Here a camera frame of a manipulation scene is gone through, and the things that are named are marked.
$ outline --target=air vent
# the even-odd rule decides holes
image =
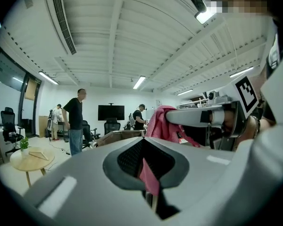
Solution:
[[[68,54],[75,54],[76,49],[68,27],[63,0],[47,0],[48,8],[56,31]]]

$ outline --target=small potted plant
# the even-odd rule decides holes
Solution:
[[[28,155],[28,138],[25,137],[20,141],[20,148],[21,148],[21,155],[27,156]]]

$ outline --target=office chair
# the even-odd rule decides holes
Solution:
[[[15,128],[15,113],[12,108],[5,107],[4,111],[1,111],[1,119],[2,119],[2,124],[3,124],[3,137],[4,141],[15,143],[15,147],[11,149],[8,152],[5,152],[5,156],[7,156],[8,153],[13,153],[17,150],[20,150],[20,148],[16,148],[17,142],[20,141],[23,136],[21,135],[21,130],[23,128],[18,127],[19,129],[19,134],[16,133],[16,128]]]
[[[121,123],[118,123],[116,118],[107,118],[104,124],[105,135],[111,131],[119,130],[120,128],[121,128]]]
[[[90,130],[90,125],[87,121],[83,121],[83,134],[84,134],[84,140],[83,140],[83,149],[86,147],[90,147],[90,142],[95,141],[95,139],[99,139],[100,134],[92,134]]]
[[[94,139],[99,139],[100,138],[100,133],[96,133],[97,128],[94,128],[93,131],[94,133],[91,132],[91,134],[93,135]]]

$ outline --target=black t-shirt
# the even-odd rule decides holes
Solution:
[[[77,98],[73,98],[63,108],[69,112],[70,129],[81,130],[83,124],[82,103]]]
[[[143,120],[143,118],[142,118],[142,112],[140,111],[140,110],[136,110],[136,111],[134,111],[134,113],[133,113],[133,119],[135,119],[136,120],[136,117],[137,116],[139,116],[142,120]],[[134,129],[135,130],[143,130],[143,123],[140,123],[140,122],[138,122],[138,121],[136,121],[135,122],[135,127],[134,127]]]

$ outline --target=person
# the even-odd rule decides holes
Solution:
[[[273,18],[277,27],[275,43],[266,58],[266,77],[273,73],[283,58],[283,0],[222,0],[228,7],[237,7],[239,12],[251,12],[269,15]],[[231,131],[233,128],[234,114],[231,111],[225,112],[224,126],[225,130]],[[236,149],[241,141],[253,139],[259,132],[262,132],[276,124],[275,117],[271,111],[268,102],[265,102],[265,108],[261,120],[249,117],[245,131],[235,142]]]
[[[72,98],[62,109],[62,114],[69,133],[69,146],[72,156],[80,153],[83,147],[83,115],[82,101],[86,98],[86,90],[79,89],[77,98]]]
[[[140,104],[138,110],[133,113],[133,119],[135,119],[135,130],[143,130],[143,126],[147,124],[147,121],[144,121],[142,118],[142,112],[145,110],[146,106]]]
[[[52,118],[51,118],[51,139],[53,141],[59,141],[58,138],[58,121],[61,120],[62,115],[62,106],[61,104],[57,105],[57,108],[52,111]]]

